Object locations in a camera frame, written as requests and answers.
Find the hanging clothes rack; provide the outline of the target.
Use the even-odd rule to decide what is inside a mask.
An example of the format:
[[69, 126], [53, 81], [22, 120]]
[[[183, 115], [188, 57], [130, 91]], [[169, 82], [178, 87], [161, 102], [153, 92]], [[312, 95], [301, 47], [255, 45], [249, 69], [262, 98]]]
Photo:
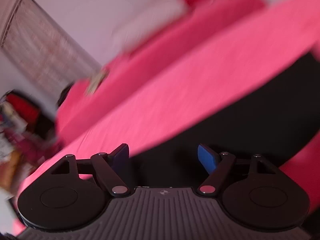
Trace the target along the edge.
[[1, 96], [1, 189], [16, 195], [22, 181], [62, 149], [55, 124], [18, 90]]

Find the black pants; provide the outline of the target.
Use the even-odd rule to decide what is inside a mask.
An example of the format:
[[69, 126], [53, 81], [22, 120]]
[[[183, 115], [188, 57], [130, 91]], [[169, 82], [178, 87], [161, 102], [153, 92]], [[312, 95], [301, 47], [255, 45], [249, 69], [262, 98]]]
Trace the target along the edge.
[[176, 137], [130, 159], [136, 186], [197, 186], [208, 173], [200, 144], [238, 158], [260, 154], [277, 166], [319, 131], [319, 62], [311, 53], [271, 81]]

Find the near pink bed blanket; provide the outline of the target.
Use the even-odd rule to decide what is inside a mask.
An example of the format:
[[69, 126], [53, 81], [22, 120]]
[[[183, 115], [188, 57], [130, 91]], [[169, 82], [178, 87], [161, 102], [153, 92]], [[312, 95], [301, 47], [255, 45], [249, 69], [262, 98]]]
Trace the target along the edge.
[[[280, 166], [276, 196], [201, 196], [197, 186], [136, 186], [130, 159], [259, 89], [311, 53], [319, 62], [319, 0], [283, 0], [185, 55], [44, 163], [17, 206], [17, 239], [319, 239], [319, 131]], [[65, 155], [129, 147], [126, 196], [53, 196]], [[237, 174], [246, 178], [249, 165]]]

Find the white embossed pillow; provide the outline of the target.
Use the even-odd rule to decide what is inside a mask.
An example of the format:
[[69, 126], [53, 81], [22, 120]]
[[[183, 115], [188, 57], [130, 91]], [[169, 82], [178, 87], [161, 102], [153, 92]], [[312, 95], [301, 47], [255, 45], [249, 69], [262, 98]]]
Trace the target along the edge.
[[113, 41], [121, 51], [133, 51], [187, 13], [182, 0], [159, 0], [117, 28]]

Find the far pink bed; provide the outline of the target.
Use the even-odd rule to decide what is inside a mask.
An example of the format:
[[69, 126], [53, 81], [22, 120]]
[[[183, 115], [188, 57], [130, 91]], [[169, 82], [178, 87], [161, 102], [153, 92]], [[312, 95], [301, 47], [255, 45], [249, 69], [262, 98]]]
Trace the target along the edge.
[[262, 9], [265, 0], [182, 0], [189, 12], [108, 63], [93, 93], [76, 81], [58, 108], [58, 138], [69, 144], [146, 82], [208, 38]]

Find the olive green garment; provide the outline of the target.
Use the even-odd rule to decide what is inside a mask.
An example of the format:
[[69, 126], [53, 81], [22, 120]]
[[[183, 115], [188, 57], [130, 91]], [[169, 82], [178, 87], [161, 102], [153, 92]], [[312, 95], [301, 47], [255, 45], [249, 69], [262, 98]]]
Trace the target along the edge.
[[109, 72], [110, 71], [108, 69], [103, 69], [99, 73], [95, 74], [95, 76], [92, 76], [89, 85], [86, 88], [85, 94], [94, 94], [101, 85], [101, 83], [108, 77]]

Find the beige patterned curtain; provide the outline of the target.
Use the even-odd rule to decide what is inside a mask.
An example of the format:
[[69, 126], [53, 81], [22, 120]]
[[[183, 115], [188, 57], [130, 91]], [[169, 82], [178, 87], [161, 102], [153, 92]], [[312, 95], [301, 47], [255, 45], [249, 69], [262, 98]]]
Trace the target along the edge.
[[19, 71], [51, 98], [101, 65], [34, 0], [16, 0], [1, 34], [1, 49]]

